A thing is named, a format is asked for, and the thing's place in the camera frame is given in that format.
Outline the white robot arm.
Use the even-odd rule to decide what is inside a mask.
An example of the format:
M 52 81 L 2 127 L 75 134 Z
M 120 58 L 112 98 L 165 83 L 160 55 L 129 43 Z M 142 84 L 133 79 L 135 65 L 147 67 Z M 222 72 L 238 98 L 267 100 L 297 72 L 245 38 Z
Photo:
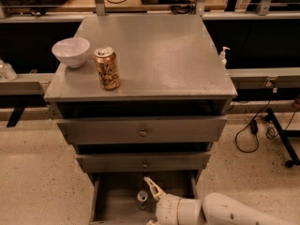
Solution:
M 143 179 L 157 201 L 156 221 L 147 225 L 298 225 L 247 206 L 221 193 L 202 200 L 167 194 L 150 177 Z

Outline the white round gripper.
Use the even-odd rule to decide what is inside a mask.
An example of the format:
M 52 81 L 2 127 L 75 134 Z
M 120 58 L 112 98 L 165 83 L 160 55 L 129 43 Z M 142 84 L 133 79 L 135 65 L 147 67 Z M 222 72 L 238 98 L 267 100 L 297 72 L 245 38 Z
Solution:
M 146 225 L 204 225 L 202 202 L 167 194 L 150 177 L 143 179 L 157 202 L 157 222 L 149 220 Z

